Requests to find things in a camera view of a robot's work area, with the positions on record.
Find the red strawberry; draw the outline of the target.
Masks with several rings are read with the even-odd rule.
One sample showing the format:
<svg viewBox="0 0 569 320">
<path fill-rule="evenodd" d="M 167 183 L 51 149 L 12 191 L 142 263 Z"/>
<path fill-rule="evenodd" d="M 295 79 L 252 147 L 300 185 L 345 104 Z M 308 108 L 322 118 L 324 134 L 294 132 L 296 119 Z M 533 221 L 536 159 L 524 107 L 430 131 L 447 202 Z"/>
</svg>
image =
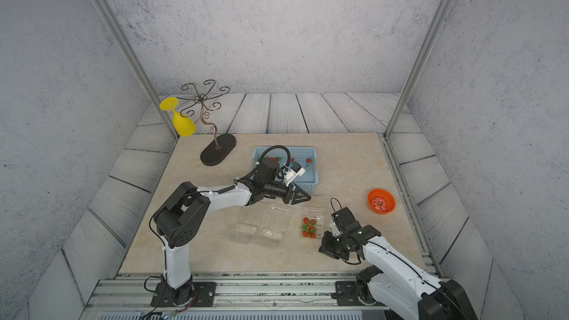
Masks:
<svg viewBox="0 0 569 320">
<path fill-rule="evenodd" d="M 302 219 L 302 237 L 315 239 L 317 237 L 317 220 L 308 216 Z"/>
</svg>

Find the light blue plastic basket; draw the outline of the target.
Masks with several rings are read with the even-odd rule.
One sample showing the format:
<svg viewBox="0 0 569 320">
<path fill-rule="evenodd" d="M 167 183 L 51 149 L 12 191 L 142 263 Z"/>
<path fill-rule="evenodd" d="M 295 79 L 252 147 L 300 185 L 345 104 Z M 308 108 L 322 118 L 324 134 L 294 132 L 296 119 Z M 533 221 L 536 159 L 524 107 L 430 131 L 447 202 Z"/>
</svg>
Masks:
<svg viewBox="0 0 569 320">
<path fill-rule="evenodd" d="M 319 174 L 317 172 L 317 150 L 309 147 L 287 147 L 290 152 L 290 161 L 300 164 L 305 170 L 301 176 L 297 176 L 293 182 L 305 192 L 313 194 L 319 182 Z M 287 153 L 277 148 L 269 151 L 264 158 L 276 159 L 280 167 L 284 167 L 287 161 Z"/>
</svg>

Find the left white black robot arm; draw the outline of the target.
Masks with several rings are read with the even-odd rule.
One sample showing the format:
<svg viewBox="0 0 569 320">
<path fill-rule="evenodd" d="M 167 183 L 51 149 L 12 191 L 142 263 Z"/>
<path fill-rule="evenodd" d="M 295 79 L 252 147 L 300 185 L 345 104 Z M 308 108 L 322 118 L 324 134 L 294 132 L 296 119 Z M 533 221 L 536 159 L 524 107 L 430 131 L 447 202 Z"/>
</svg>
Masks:
<svg viewBox="0 0 569 320">
<path fill-rule="evenodd" d="M 216 188 L 197 187 L 184 182 L 175 189 L 151 217 L 156 235 L 162 240 L 164 272 L 161 283 L 167 290 L 179 290 L 191 283 L 189 242 L 208 213 L 229 207 L 244 207 L 264 198 L 281 199 L 285 204 L 299 204 L 311 196 L 294 183 L 305 173 L 304 167 L 292 161 L 281 166 L 266 159 L 256 163 L 246 176 L 232 185 Z"/>
</svg>

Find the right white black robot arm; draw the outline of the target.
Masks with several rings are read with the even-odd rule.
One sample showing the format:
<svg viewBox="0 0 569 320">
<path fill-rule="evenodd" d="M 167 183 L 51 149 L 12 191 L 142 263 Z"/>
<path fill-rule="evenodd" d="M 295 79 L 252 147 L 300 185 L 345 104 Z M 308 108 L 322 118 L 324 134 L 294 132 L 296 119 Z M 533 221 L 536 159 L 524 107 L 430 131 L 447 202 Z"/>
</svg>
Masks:
<svg viewBox="0 0 569 320">
<path fill-rule="evenodd" d="M 345 261 L 354 252 L 370 263 L 355 281 L 338 281 L 331 295 L 339 306 L 385 305 L 401 319 L 477 319 L 464 288 L 416 266 L 379 231 L 365 226 L 352 233 L 322 237 L 319 252 Z"/>
</svg>

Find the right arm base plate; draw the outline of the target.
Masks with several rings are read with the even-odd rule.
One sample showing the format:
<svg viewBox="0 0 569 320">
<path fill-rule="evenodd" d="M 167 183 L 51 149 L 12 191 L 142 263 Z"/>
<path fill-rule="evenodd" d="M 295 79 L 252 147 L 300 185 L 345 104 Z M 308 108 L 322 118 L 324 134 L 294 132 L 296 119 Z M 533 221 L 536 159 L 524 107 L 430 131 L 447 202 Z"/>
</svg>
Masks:
<svg viewBox="0 0 569 320">
<path fill-rule="evenodd" d="M 331 294 L 338 306 L 374 306 L 376 300 L 370 295 L 369 290 L 360 281 L 337 281 L 335 292 Z"/>
</svg>

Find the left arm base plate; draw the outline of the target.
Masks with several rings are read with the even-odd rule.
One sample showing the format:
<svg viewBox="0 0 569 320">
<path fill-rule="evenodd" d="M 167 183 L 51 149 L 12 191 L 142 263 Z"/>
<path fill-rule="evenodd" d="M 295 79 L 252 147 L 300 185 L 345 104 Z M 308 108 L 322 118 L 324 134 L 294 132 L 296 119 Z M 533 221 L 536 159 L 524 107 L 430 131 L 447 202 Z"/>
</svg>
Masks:
<svg viewBox="0 0 569 320">
<path fill-rule="evenodd" d="M 153 308 L 211 308 L 216 295 L 215 282 L 188 281 L 178 289 L 161 280 L 154 290 L 151 306 Z"/>
</svg>

